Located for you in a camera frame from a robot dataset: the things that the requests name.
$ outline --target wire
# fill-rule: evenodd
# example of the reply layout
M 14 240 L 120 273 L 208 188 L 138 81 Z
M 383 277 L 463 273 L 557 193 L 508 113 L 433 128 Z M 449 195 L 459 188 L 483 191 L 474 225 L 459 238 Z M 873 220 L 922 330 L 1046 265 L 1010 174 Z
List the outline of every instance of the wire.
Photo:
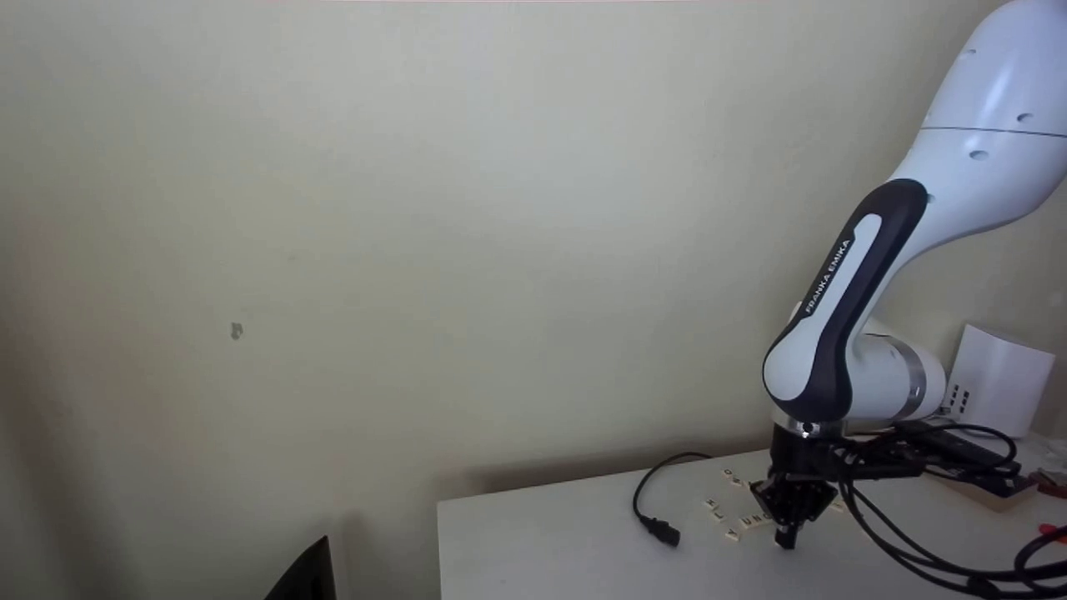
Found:
M 962 465 L 962 471 L 929 471 L 933 477 L 942 477 L 942 479 L 962 479 L 966 474 L 1003 474 L 1003 477 L 1014 477 L 1020 465 L 1014 464 L 1018 459 L 1018 443 L 1003 432 L 1003 430 L 993 430 L 993 428 L 981 428 L 981 422 L 933 422 L 929 430 L 942 430 L 942 432 L 962 432 L 962 435 L 986 435 L 986 441 L 997 441 L 1003 443 L 1003 452 L 997 464 L 981 464 L 981 465 Z
M 1038 549 L 1043 549 L 1046 542 L 1067 538 L 1067 527 L 1043 532 L 1038 540 L 1029 540 L 1018 559 L 1014 569 L 970 569 L 960 564 L 950 564 L 937 554 L 929 554 L 928 545 L 919 545 L 912 538 L 908 538 L 868 494 L 860 494 L 853 487 L 853 479 L 840 479 L 840 497 L 851 510 L 851 517 L 860 524 L 860 531 L 890 555 L 896 559 L 904 569 L 922 575 L 928 583 L 937 583 L 942 590 L 953 594 L 966 594 L 966 595 L 1003 595 L 1003 600 L 1043 600 L 1043 595 L 1063 595 L 1067 583 L 1061 588 L 1046 588 L 1046 580 L 1063 580 L 1067 575 L 1067 559 L 1056 564 L 1043 564 L 1043 565 L 1028 565 L 1032 559 Z M 899 542 L 890 542 L 884 532 L 877 532 L 864 513 L 864 508 L 896 538 L 904 540 L 909 549 L 904 549 Z
M 660 464 L 653 464 L 653 465 L 641 477 L 641 484 L 634 487 L 629 510 L 634 510 L 638 524 L 641 524 L 651 538 L 657 538 L 662 545 L 678 545 L 678 542 L 681 542 L 681 531 L 678 531 L 673 524 L 657 520 L 657 517 L 647 517 L 647 513 L 641 510 L 644 487 L 653 479 L 653 474 L 660 474 L 660 471 L 669 465 L 669 464 L 708 459 L 708 458 L 709 458 L 709 452 L 699 452 L 699 451 L 669 452 L 669 458 L 662 458 Z
M 1041 569 L 1041 565 L 1028 565 L 1028 564 L 1032 559 L 1032 554 L 1041 554 L 1046 542 L 1063 540 L 1063 538 L 1067 538 L 1067 527 L 1056 527 L 1056 531 L 1041 532 L 1038 540 L 1029 540 L 1029 542 L 1014 555 L 1014 572 L 1018 572 L 1029 590 L 1038 590 L 1038 594 L 1054 594 L 1054 595 L 1067 595 L 1067 583 L 1061 583 L 1061 588 L 1043 588 L 1043 583 L 1032 575 L 1032 569 Z

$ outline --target robotic arm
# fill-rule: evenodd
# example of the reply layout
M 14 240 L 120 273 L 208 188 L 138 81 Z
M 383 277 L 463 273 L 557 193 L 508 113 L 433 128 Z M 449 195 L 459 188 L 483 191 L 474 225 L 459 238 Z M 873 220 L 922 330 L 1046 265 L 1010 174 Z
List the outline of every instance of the robotic arm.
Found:
M 947 240 L 1038 209 L 1067 169 L 1067 0 L 1010 0 L 966 40 L 896 174 L 840 230 L 763 360 L 800 435 L 928 417 L 933 352 L 868 328 L 890 277 Z

